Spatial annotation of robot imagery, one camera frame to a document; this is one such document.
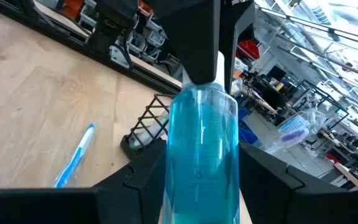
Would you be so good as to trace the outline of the red storage bin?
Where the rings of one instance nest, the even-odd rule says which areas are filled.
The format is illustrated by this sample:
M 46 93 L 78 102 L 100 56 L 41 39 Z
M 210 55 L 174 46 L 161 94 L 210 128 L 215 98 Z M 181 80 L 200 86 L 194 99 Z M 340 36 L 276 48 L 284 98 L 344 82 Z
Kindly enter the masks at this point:
M 249 58 L 252 61 L 260 58 L 259 48 L 252 40 L 243 40 L 237 44 L 236 57 Z

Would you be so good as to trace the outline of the blue mouthwash bottle white cap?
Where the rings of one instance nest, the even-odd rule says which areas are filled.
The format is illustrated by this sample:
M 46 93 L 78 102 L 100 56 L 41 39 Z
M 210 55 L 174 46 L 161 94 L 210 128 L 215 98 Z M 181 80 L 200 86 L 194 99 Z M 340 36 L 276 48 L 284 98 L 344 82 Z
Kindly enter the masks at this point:
M 216 78 L 195 85 L 187 74 L 170 103 L 163 224 L 239 224 L 237 101 L 224 89 L 224 55 Z

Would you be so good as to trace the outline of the white arm base bracket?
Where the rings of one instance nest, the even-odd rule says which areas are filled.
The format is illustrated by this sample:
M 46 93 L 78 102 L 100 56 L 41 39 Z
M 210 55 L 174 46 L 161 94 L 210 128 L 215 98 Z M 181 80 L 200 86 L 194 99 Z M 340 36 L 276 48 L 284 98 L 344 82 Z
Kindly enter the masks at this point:
M 120 45 L 114 44 L 109 48 L 110 58 L 113 62 L 123 66 L 124 68 L 130 69 L 131 59 L 127 51 Z

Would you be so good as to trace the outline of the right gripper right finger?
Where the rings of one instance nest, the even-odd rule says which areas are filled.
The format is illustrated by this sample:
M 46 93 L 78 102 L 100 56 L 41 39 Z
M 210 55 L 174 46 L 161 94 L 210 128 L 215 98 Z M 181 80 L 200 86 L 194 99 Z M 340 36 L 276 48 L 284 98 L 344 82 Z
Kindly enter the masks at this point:
M 358 224 L 358 190 L 326 183 L 244 141 L 239 180 L 253 224 Z

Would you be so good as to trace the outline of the blue white toothbrush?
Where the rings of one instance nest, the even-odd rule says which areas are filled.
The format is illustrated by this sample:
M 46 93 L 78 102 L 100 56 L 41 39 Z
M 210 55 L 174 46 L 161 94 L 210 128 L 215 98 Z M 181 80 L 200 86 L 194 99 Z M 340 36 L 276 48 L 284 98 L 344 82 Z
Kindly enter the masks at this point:
M 275 138 L 290 134 L 294 131 L 308 130 L 308 135 L 316 134 L 326 122 L 328 116 L 316 108 L 299 111 L 278 126 L 278 130 L 272 133 Z
M 68 164 L 65 166 L 65 168 L 62 170 L 62 172 L 56 179 L 55 184 L 54 184 L 55 188 L 62 188 L 70 181 L 76 168 L 79 166 L 83 156 L 86 154 L 86 152 L 89 148 L 89 145 L 94 137 L 94 134 L 95 134 L 95 125 L 90 124 L 87 127 L 80 142 L 78 143 Z

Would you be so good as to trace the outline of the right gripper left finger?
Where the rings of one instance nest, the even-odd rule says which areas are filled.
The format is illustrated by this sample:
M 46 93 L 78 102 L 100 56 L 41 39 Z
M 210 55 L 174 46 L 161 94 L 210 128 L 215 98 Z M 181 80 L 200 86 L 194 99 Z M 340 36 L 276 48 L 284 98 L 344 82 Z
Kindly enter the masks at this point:
M 164 140 L 89 188 L 0 189 L 0 224 L 158 224 Z

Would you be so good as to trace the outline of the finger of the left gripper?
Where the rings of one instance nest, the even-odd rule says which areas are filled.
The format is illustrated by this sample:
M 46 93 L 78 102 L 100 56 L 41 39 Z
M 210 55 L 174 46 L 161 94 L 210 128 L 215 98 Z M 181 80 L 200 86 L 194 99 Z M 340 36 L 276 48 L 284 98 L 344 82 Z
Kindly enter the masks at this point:
M 234 74 L 234 61 L 239 38 L 247 40 L 254 36 L 255 21 L 254 0 L 239 1 L 221 0 L 221 53 L 224 55 L 225 90 L 231 93 Z
M 196 85 L 216 78 L 221 0 L 147 0 Z

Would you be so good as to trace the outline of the purple white toothbrush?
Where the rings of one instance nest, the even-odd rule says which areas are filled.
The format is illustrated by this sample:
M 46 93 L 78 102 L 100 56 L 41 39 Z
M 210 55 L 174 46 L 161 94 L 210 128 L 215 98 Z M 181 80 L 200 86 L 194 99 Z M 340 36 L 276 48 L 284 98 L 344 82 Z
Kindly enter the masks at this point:
M 310 131 L 308 128 L 297 129 L 286 133 L 278 133 L 265 145 L 265 151 L 273 154 L 281 149 L 288 149 L 302 142 Z

